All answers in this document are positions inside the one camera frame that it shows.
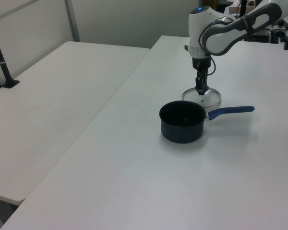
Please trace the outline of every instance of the blue handle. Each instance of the blue handle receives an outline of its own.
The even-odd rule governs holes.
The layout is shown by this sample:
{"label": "blue handle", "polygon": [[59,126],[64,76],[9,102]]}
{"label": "blue handle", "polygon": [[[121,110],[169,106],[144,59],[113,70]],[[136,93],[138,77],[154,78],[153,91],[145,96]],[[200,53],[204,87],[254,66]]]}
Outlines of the blue handle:
{"label": "blue handle", "polygon": [[247,113],[254,111],[253,106],[240,106],[240,107],[228,107],[215,109],[208,113],[209,120],[215,119],[222,114],[235,114],[235,113]]}

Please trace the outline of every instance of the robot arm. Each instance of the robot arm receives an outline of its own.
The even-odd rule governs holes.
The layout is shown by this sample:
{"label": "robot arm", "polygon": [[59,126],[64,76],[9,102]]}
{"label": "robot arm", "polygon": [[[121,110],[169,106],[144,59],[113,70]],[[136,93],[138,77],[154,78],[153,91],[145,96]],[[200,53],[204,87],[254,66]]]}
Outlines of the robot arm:
{"label": "robot arm", "polygon": [[[227,53],[235,43],[248,35],[288,16],[288,0],[263,0],[251,13],[231,22],[229,19],[232,17],[229,18],[228,15],[222,14],[221,16],[220,13],[216,13],[210,8],[198,9],[200,8],[194,10],[189,16],[190,47],[195,44],[195,47],[199,46],[208,54],[220,56]],[[207,13],[220,17],[214,21],[208,21],[205,18]],[[199,22],[207,23],[207,25],[204,26],[201,34],[196,34]]]}
{"label": "robot arm", "polygon": [[263,0],[251,13],[238,20],[207,6],[193,10],[189,16],[189,52],[197,70],[198,93],[203,95],[207,90],[211,55],[224,55],[238,41],[286,16],[288,0]]}

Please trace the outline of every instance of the wall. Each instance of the wall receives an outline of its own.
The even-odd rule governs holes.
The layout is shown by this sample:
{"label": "wall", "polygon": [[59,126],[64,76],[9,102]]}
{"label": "wall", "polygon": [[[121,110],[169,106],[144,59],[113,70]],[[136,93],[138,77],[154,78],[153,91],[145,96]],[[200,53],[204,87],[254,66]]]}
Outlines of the wall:
{"label": "wall", "polygon": [[13,78],[66,41],[72,34],[64,0],[39,0],[0,19],[0,47]]}
{"label": "wall", "polygon": [[69,0],[80,41],[151,48],[161,35],[189,36],[198,0]]}

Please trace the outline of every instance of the saucepan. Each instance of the saucepan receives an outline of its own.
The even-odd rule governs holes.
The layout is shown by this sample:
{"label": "saucepan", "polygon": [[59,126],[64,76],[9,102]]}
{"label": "saucepan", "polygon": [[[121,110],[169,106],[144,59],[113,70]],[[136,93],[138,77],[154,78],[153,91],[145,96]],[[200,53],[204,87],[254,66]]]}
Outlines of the saucepan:
{"label": "saucepan", "polygon": [[204,120],[212,120],[221,114],[252,112],[254,109],[253,106],[227,107],[207,113],[194,102],[170,102],[160,109],[161,132],[172,142],[190,143],[202,136]]}

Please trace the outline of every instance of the table surface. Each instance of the table surface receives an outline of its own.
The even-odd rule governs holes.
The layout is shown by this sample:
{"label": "table surface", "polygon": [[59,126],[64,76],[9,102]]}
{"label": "table surface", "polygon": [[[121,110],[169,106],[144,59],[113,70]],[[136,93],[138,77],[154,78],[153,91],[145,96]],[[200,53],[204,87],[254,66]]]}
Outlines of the table surface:
{"label": "table surface", "polygon": [[0,199],[19,205],[147,54],[67,42],[0,89]]}
{"label": "table surface", "polygon": [[176,144],[159,110],[194,86],[188,42],[158,40],[2,230],[288,229],[288,51],[239,42],[214,57],[221,107],[255,111]]}

